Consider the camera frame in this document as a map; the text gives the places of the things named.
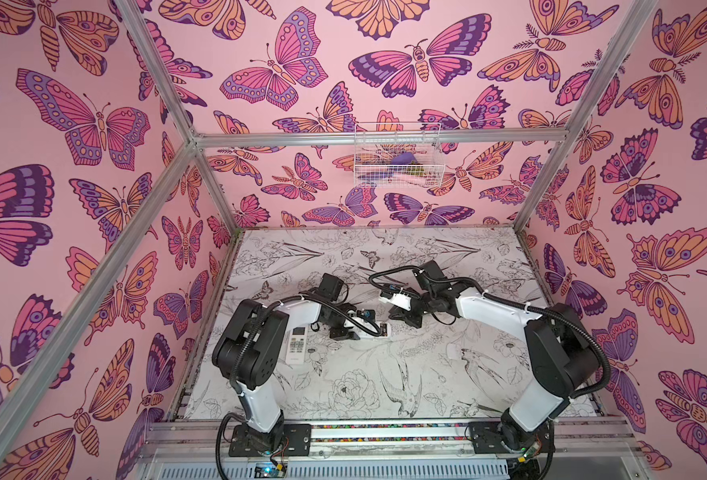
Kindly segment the white remote with display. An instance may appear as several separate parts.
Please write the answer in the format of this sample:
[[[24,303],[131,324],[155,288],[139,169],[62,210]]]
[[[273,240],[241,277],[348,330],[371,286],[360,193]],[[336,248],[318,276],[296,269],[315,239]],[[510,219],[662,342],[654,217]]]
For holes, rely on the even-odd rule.
[[[387,322],[377,322],[377,327],[375,328],[367,328],[367,326],[365,326],[361,329],[359,326],[346,322],[345,328],[351,332],[353,340],[386,340],[389,336],[391,336],[391,326],[389,326],[389,336],[381,337],[381,329],[379,329],[379,326],[384,323],[387,324]]]

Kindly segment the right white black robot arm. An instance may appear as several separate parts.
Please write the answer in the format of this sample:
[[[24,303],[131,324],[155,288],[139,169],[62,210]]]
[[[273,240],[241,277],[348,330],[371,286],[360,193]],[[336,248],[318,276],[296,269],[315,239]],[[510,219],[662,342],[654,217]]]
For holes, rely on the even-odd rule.
[[[587,333],[573,307],[541,308],[501,298],[471,277],[449,278],[435,262],[407,265],[387,275],[413,274],[419,288],[377,281],[379,299],[405,323],[437,313],[489,325],[525,343],[533,380],[499,418],[497,435],[505,450],[524,452],[553,438],[561,412],[577,398],[601,390],[611,380],[611,365],[599,342]]]

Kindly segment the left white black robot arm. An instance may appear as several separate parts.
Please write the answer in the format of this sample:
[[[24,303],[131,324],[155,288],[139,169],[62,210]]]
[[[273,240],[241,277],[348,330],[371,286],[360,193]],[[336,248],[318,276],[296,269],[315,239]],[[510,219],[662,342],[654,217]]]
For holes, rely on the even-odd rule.
[[[219,338],[212,363],[227,379],[244,410],[232,443],[271,455],[288,444],[285,414],[269,384],[279,363],[286,334],[296,328],[325,324],[333,336],[355,339],[355,332],[381,336],[373,310],[339,302],[344,282],[326,274],[320,286],[269,305],[245,299],[239,303]]]

